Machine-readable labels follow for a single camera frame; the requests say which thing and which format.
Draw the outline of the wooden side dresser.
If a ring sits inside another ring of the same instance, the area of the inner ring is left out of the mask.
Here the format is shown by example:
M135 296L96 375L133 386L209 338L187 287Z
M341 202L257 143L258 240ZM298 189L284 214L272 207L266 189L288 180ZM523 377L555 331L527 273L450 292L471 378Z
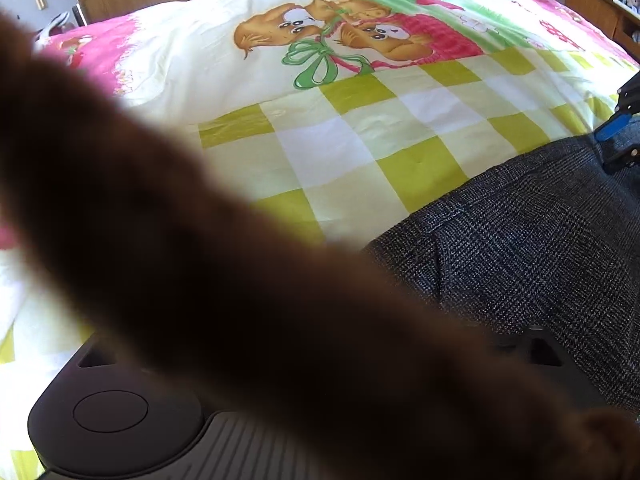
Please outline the wooden side dresser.
M605 37L639 59L639 14L614 0L565 0L565 5L596 26Z

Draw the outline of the white bag by wardrobe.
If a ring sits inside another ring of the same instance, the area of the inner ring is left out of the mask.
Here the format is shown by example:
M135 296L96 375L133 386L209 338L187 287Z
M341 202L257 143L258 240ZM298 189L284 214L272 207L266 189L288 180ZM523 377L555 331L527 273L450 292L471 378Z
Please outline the white bag by wardrobe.
M43 27L35 36L35 49L43 49L53 36L58 36L63 32L68 32L74 27L70 21L70 12L62 12Z

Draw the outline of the dark grey plaid pants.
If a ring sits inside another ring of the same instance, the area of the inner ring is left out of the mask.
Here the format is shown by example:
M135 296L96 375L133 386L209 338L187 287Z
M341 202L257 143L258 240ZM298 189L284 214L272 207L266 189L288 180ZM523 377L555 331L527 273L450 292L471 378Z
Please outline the dark grey plaid pants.
M515 157L410 214L367 255L439 306L498 334L540 326L609 404L639 407L639 143L574 136Z

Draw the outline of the colourful cartoon checkered bedsheet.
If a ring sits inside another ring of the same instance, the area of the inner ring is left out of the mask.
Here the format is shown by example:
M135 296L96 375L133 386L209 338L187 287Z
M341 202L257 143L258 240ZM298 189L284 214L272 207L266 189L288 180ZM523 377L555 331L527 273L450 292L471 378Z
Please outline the colourful cartoon checkered bedsheet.
M344 479L634 479L637 411L540 326L429 304L367 246L593 136L639 66L549 0L192 0L36 50L1 23L1 218L157 386Z

